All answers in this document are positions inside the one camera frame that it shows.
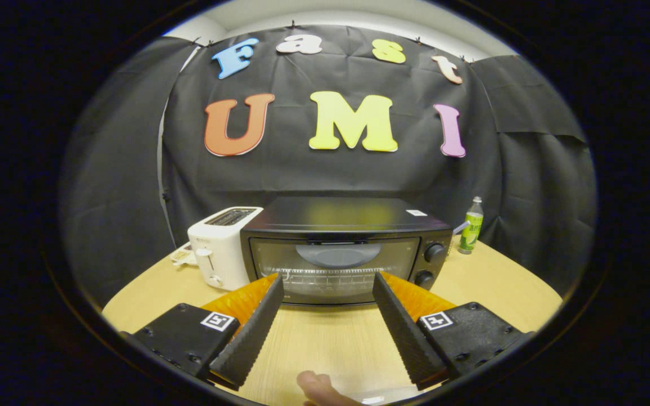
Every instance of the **black backdrop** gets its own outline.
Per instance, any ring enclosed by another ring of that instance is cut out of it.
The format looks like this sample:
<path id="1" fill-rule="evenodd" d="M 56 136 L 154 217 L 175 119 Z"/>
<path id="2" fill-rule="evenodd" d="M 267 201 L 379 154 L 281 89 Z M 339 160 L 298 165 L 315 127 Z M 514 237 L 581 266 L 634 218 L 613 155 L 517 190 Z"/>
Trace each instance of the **black backdrop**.
<path id="1" fill-rule="evenodd" d="M 322 38 L 323 51 L 276 52 L 292 34 Z M 217 79 L 220 65 L 212 56 L 247 38 L 259 40 L 250 66 Z M 374 57 L 371 43 L 379 38 L 403 47 L 404 64 Z M 191 224 L 228 206 L 264 206 L 278 195 L 397 196 L 453 226 L 478 195 L 485 211 L 481 241 L 561 295 L 585 265 L 596 217 L 586 138 L 560 95 L 521 57 L 468 63 L 413 39 L 331 25 L 225 39 L 200 48 L 180 72 L 194 49 L 183 39 L 157 39 L 113 74 L 75 129 L 61 183 L 64 241 L 76 275 L 102 305 L 184 244 Z M 435 55 L 456 64 L 461 85 L 443 76 Z M 340 93 L 353 110 L 367 95 L 392 100 L 397 151 L 350 149 L 344 142 L 336 150 L 310 149 L 318 114 L 310 94 L 318 91 Z M 275 96 L 260 144 L 244 155 L 208 152 L 204 108 L 237 100 L 227 133 L 238 137 L 248 126 L 243 100 L 258 93 Z M 459 111 L 465 157 L 441 153 L 436 103 Z"/>

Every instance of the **orange letter u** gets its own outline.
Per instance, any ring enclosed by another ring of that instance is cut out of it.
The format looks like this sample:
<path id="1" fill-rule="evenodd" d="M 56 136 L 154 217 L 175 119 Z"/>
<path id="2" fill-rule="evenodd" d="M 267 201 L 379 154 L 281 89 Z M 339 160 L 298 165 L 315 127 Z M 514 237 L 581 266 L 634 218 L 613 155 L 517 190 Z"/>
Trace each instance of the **orange letter u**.
<path id="1" fill-rule="evenodd" d="M 247 123 L 245 135 L 239 138 L 227 136 L 227 121 L 230 110 L 237 105 L 236 100 L 220 100 L 207 106 L 207 125 L 204 128 L 204 146 L 209 152 L 220 157 L 242 155 L 250 152 L 262 141 L 265 131 L 265 116 L 267 105 L 275 100 L 270 93 L 251 95 L 245 99 L 245 104 L 250 106 L 250 118 Z"/>

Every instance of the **oven glass window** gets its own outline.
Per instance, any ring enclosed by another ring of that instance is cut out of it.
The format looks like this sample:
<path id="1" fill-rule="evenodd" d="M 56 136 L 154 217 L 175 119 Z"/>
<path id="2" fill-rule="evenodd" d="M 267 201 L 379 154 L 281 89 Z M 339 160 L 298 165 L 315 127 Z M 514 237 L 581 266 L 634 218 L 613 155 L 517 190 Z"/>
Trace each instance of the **oven glass window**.
<path id="1" fill-rule="evenodd" d="M 285 303 L 365 303 L 372 299 L 375 272 L 410 275 L 418 237 L 369 240 L 366 244 L 304 244 L 250 239 L 258 277 L 282 274 Z"/>

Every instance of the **letter f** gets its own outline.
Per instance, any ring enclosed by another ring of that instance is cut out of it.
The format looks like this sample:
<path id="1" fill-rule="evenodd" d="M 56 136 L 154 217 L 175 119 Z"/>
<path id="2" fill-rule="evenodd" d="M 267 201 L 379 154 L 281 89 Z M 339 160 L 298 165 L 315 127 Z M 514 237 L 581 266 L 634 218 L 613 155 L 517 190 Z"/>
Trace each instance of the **letter f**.
<path id="1" fill-rule="evenodd" d="M 241 43 L 234 44 L 230 48 L 214 54 L 212 59 L 217 59 L 219 67 L 222 68 L 222 72 L 219 73 L 218 77 L 225 79 L 225 77 L 245 69 L 250 64 L 250 61 L 243 61 L 240 58 L 249 58 L 252 56 L 254 51 L 251 45 L 255 45 L 258 42 L 260 40 L 257 38 L 248 38 Z"/>

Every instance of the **wooden table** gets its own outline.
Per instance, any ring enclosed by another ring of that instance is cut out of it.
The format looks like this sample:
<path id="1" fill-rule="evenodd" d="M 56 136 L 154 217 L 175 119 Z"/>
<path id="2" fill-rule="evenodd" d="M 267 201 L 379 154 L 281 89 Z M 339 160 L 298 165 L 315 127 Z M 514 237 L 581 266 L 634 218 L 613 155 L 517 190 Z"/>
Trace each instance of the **wooden table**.
<path id="1" fill-rule="evenodd" d="M 470 255 L 453 247 L 431 292 L 456 305 L 477 301 L 522 332 L 539 329 L 561 304 L 550 286 L 483 242 Z M 175 267 L 165 257 L 117 293 L 103 316 L 118 331 L 134 333 L 177 303 L 202 306 L 225 293 L 207 285 L 197 267 Z M 302 404 L 296 383 L 302 370 L 328 373 L 336 389 L 358 400 L 370 391 L 418 393 L 375 305 L 283 305 L 245 385 L 232 393 L 264 404 Z"/>

